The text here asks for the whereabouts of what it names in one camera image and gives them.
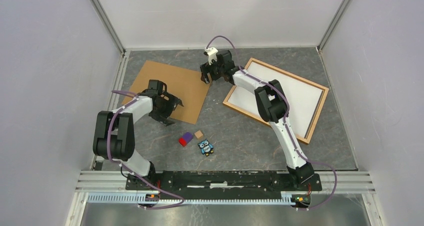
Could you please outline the brown cardboard backing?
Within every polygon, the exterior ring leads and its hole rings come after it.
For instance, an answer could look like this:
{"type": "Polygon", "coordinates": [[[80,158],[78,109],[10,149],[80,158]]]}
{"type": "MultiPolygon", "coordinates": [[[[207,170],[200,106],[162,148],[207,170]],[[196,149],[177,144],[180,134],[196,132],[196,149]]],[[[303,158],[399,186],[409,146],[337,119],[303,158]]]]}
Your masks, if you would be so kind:
{"type": "Polygon", "coordinates": [[[130,87],[131,92],[139,93],[148,87],[152,80],[163,81],[167,91],[182,100],[170,117],[190,124],[196,124],[209,84],[201,80],[201,72],[172,65],[146,61],[130,87]]]}

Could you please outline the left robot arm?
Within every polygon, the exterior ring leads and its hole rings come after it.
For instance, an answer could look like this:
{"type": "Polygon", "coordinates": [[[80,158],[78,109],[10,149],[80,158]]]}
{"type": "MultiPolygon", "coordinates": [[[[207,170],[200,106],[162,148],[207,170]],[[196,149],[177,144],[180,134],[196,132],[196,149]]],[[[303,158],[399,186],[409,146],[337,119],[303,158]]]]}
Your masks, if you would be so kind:
{"type": "Polygon", "coordinates": [[[172,112],[182,106],[177,96],[168,92],[165,82],[149,80],[146,89],[139,93],[114,91],[116,94],[130,97],[130,101],[111,111],[97,114],[92,150],[94,155],[118,164],[133,177],[144,189],[156,186],[158,178],[153,163],[136,151],[134,124],[142,117],[170,126],[172,112]]]}

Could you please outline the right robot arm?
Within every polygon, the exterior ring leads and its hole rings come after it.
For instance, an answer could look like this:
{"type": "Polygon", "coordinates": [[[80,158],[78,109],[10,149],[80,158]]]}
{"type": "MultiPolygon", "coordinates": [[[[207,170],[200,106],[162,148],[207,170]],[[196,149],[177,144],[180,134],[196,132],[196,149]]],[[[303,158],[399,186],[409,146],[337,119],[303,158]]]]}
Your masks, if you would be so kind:
{"type": "Polygon", "coordinates": [[[200,66],[201,80],[208,84],[224,78],[232,85],[241,87],[254,95],[261,119],[267,122],[277,136],[283,149],[289,172],[289,184],[295,190],[308,185],[314,168],[303,154],[289,122],[289,103],[278,80],[264,81],[236,66],[229,50],[220,53],[216,48],[206,48],[206,63],[200,66]]]}

